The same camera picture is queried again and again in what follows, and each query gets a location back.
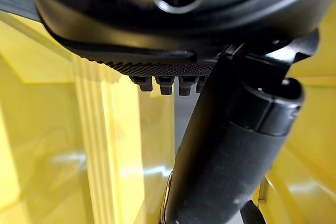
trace black plastic part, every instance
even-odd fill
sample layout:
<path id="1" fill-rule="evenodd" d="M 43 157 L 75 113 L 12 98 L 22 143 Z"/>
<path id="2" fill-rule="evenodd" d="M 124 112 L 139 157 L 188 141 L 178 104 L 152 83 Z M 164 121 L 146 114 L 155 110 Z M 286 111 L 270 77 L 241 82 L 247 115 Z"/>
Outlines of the black plastic part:
<path id="1" fill-rule="evenodd" d="M 262 213 L 252 200 L 245 203 L 240 214 L 244 224 L 266 224 Z"/>
<path id="2" fill-rule="evenodd" d="M 179 85 L 178 85 L 178 94 L 181 96 L 190 95 L 190 89 L 193 84 L 195 84 L 198 80 L 198 77 L 195 76 L 182 76 L 179 77 Z"/>
<path id="3" fill-rule="evenodd" d="M 152 77 L 130 76 L 130 79 L 140 86 L 140 90 L 148 92 L 153 90 Z"/>
<path id="4" fill-rule="evenodd" d="M 168 224 L 223 224 L 251 197 L 285 142 L 303 103 L 294 79 L 275 94 L 244 84 L 220 58 L 203 88 L 179 152 L 167 198 Z"/>
<path id="5" fill-rule="evenodd" d="M 160 91 L 163 95 L 172 94 L 174 78 L 171 76 L 155 77 L 157 84 L 160 85 Z"/>
<path id="6" fill-rule="evenodd" d="M 51 34 L 85 58 L 112 64 L 162 61 L 168 65 L 206 65 L 231 42 L 263 43 L 303 36 L 318 26 L 330 1 L 243 0 L 232 6 L 174 15 L 154 3 L 148 6 L 131 0 L 35 0 Z M 120 42 L 121 35 L 127 39 Z M 147 57 L 147 52 L 139 54 L 134 45 L 160 53 Z M 171 50 L 194 56 L 189 62 L 184 55 L 176 60 Z"/>
<path id="7" fill-rule="evenodd" d="M 198 78 L 197 86 L 196 86 L 196 93 L 201 93 L 203 86 L 205 85 L 208 76 L 200 76 Z"/>

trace yellow surface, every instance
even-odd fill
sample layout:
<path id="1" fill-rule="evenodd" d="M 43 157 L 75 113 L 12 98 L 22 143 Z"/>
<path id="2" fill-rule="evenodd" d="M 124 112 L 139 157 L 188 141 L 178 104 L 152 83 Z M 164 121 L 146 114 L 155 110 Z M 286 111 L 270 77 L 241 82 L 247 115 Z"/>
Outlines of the yellow surface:
<path id="1" fill-rule="evenodd" d="M 0 12 L 0 224 L 157 224 L 173 96 Z"/>
<path id="2" fill-rule="evenodd" d="M 320 28 L 318 54 L 290 72 L 306 102 L 254 196 L 267 224 L 336 223 L 336 1 Z"/>

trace black plastic housing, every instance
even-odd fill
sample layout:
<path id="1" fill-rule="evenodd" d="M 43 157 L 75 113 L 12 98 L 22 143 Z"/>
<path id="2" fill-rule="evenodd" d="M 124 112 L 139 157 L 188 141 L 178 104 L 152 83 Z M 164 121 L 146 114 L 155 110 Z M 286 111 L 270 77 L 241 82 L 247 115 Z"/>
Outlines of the black plastic housing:
<path id="1" fill-rule="evenodd" d="M 148 77 L 208 76 L 228 44 L 301 37 L 318 26 L 330 1 L 241 0 L 185 14 L 134 0 L 35 3 L 48 31 L 69 50 Z"/>

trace black cylindrical handle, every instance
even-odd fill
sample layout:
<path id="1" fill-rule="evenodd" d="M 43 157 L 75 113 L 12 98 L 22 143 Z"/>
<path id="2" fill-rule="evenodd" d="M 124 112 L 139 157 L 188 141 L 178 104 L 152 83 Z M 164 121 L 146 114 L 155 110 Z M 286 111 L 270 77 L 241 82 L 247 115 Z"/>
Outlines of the black cylindrical handle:
<path id="1" fill-rule="evenodd" d="M 287 138 L 303 90 L 249 87 L 221 58 L 193 112 L 165 205 L 168 224 L 224 224 L 251 197 Z"/>

